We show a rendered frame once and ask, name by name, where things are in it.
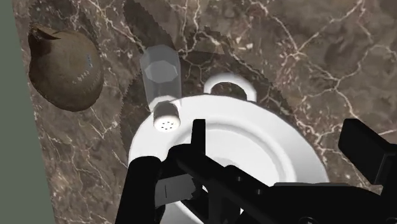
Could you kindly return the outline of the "white mug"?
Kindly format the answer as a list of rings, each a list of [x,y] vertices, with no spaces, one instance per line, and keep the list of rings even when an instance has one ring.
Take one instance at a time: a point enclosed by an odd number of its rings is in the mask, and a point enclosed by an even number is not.
[[[265,209],[274,224],[320,222],[311,195],[328,182],[324,166],[297,130],[256,101],[256,90],[241,76],[211,76],[202,94],[182,96],[181,125],[176,130],[158,131],[152,113],[143,121],[130,145],[129,163],[143,156],[165,161],[173,146],[191,142],[193,121],[203,119],[205,155],[266,185]],[[181,201],[169,204],[195,224],[203,224]]]

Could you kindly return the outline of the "glass shaker with white cap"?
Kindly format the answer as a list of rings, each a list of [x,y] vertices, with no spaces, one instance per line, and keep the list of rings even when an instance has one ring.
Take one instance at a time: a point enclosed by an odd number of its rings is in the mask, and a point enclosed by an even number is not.
[[[140,58],[153,126],[160,132],[176,130],[181,121],[181,64],[177,51],[166,45],[147,48]]]

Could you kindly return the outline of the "brown clay jug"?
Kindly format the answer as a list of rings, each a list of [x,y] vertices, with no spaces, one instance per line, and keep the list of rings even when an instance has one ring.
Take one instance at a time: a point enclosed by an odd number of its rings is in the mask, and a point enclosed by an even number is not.
[[[54,106],[72,112],[91,107],[104,84],[99,50],[84,34],[32,24],[29,79]]]

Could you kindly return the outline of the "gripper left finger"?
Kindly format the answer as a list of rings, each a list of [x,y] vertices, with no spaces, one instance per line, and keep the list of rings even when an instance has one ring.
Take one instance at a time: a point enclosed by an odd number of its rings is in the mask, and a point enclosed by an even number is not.
[[[205,120],[196,119],[191,142],[173,146],[165,161],[131,161],[115,224],[160,224],[166,204],[177,201],[203,224],[274,224],[263,199],[268,187],[204,151]]]

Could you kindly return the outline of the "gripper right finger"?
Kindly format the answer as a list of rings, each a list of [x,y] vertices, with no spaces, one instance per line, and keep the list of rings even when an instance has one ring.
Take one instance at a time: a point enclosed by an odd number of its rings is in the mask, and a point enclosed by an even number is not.
[[[381,197],[397,199],[397,144],[379,136],[357,118],[346,118],[339,150],[372,185],[383,186]]]

